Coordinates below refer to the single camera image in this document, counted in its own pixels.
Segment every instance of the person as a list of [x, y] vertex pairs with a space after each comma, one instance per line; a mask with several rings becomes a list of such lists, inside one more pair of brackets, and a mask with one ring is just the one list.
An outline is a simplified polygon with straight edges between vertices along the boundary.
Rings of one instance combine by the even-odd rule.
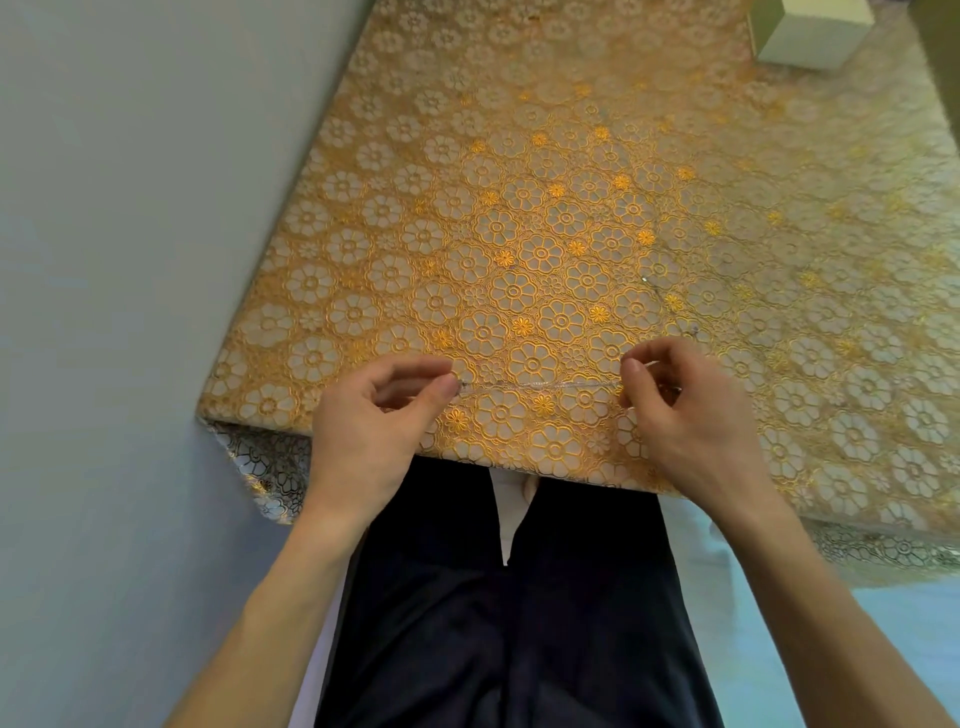
[[[544, 479], [504, 567], [489, 471], [414, 456], [451, 366], [388, 356], [324, 391], [300, 517], [169, 728], [286, 726], [365, 532], [318, 726], [722, 725], [657, 498]], [[738, 383], [673, 337], [620, 371], [650, 459], [742, 565], [806, 725], [956, 728], [774, 489]]]

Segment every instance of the fingernail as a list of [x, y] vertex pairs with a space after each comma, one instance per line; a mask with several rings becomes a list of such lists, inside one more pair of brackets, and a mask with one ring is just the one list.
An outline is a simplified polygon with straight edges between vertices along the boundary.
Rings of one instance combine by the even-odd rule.
[[458, 379], [455, 374], [450, 373], [443, 375], [440, 377], [440, 381], [440, 391], [447, 397], [453, 397], [460, 391], [460, 379]]

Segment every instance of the finger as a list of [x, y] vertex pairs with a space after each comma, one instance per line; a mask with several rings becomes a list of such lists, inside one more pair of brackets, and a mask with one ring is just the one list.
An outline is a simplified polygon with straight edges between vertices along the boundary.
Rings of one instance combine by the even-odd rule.
[[422, 391], [423, 387], [434, 380], [432, 376], [414, 376], [408, 379], [394, 379], [387, 382], [386, 386], [376, 390], [373, 396], [373, 403], [378, 407], [386, 406], [390, 400], [398, 400], [407, 397], [415, 397]]
[[454, 374], [438, 376], [396, 413], [409, 422], [410, 429], [416, 431], [419, 438], [459, 391], [460, 380]]
[[380, 409], [403, 409], [413, 400], [412, 397], [394, 397], [384, 402], [378, 402], [376, 406]]
[[660, 396], [660, 389], [647, 368], [636, 359], [627, 359], [620, 367], [623, 389], [636, 408], [636, 421], [655, 421], [667, 416], [670, 406]]
[[643, 364], [663, 361], [671, 365], [680, 386], [703, 369], [707, 358], [689, 339], [682, 336], [662, 336], [642, 341], [623, 355], [623, 360], [636, 359]]
[[376, 391], [393, 379], [441, 376], [452, 368], [453, 362], [445, 356], [391, 354], [364, 364], [344, 377], [343, 382], [372, 400]]
[[[646, 368], [657, 383], [660, 394], [666, 400], [666, 403], [672, 405], [677, 400], [677, 390], [680, 389], [680, 380], [673, 368], [665, 361], [655, 361], [647, 364]], [[618, 399], [621, 407], [630, 406], [630, 397], [626, 389], [620, 392]]]

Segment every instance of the golden flower pattern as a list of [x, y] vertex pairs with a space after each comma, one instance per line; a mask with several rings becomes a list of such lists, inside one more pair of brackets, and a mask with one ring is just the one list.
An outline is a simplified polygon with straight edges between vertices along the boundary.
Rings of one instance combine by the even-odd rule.
[[444, 353], [499, 383], [426, 452], [662, 491], [613, 382], [677, 333], [803, 513], [960, 537], [960, 156], [916, 33], [876, 0], [816, 74], [735, 6], [380, 0], [200, 413], [305, 433], [346, 369]]

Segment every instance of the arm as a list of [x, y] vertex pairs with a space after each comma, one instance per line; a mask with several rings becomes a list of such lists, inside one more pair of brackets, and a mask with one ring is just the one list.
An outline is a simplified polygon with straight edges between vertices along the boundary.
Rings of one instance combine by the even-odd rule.
[[[621, 373], [651, 459], [740, 561], [807, 726], [956, 728], [778, 495], [737, 382], [692, 342], [669, 337], [634, 347]], [[672, 406], [663, 386], [681, 389]]]
[[167, 728], [285, 728], [350, 555], [460, 387], [451, 366], [437, 356], [388, 356], [324, 391], [300, 517]]

